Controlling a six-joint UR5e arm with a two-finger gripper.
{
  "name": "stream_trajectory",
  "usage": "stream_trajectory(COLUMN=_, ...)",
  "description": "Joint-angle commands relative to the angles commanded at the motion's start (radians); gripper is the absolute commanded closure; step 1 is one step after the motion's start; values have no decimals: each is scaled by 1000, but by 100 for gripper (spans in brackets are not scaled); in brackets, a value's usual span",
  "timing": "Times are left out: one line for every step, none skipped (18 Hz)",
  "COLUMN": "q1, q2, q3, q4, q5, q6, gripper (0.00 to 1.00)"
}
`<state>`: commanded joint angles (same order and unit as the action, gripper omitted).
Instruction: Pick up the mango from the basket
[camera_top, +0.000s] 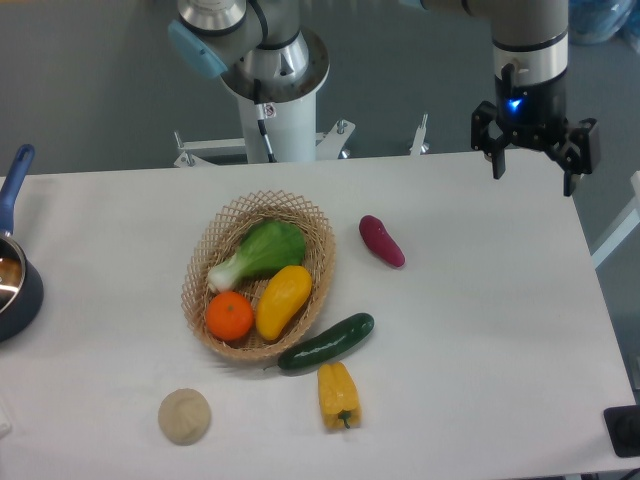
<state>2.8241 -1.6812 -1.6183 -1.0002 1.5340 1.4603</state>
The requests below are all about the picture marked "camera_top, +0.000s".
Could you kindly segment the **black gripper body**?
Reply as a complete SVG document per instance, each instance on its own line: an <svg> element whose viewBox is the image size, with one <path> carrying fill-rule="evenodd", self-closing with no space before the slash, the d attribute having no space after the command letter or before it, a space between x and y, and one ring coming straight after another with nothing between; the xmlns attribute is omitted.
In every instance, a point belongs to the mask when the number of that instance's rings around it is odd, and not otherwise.
<svg viewBox="0 0 640 480"><path fill-rule="evenodd" d="M521 148L544 150L566 135L566 75L507 91L495 79L497 119L503 133Z"/></svg>

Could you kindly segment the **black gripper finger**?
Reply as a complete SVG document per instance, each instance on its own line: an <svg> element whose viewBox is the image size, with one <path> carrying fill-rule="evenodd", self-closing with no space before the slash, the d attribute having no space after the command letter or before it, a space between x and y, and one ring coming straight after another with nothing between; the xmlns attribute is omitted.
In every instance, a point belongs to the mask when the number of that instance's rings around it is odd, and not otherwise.
<svg viewBox="0 0 640 480"><path fill-rule="evenodd" d="M563 171L563 195L571 197L583 175L591 175L600 162L600 132L595 118L571 124L564 121L559 137L544 149Z"/></svg>
<svg viewBox="0 0 640 480"><path fill-rule="evenodd" d="M499 122L497 107L488 101L481 102L471 114L471 148L483 152L491 163L495 180L506 171L505 149L513 139L512 130L504 130Z"/></svg>

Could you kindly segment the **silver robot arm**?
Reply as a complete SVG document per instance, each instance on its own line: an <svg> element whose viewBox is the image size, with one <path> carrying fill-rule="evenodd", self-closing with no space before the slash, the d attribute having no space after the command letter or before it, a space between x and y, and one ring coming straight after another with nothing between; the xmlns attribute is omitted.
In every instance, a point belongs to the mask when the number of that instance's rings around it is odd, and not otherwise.
<svg viewBox="0 0 640 480"><path fill-rule="evenodd" d="M505 149L546 154L571 195L600 158L594 119L566 116L565 1L423 1L423 10L486 19L493 43L494 102L472 113L470 145L505 172ZM181 1L168 37L194 71L221 79L236 96L252 163L316 157L315 95L329 72L322 40L300 22L296 1Z"/></svg>

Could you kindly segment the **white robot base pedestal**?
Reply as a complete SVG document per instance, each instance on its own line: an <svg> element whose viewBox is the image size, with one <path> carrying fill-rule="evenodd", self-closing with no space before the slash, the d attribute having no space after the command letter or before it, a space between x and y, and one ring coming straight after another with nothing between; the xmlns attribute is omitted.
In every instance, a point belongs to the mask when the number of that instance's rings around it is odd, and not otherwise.
<svg viewBox="0 0 640 480"><path fill-rule="evenodd" d="M237 101L248 163L316 159L316 95L328 72L325 44L303 27L284 47L255 48L222 75Z"/></svg>

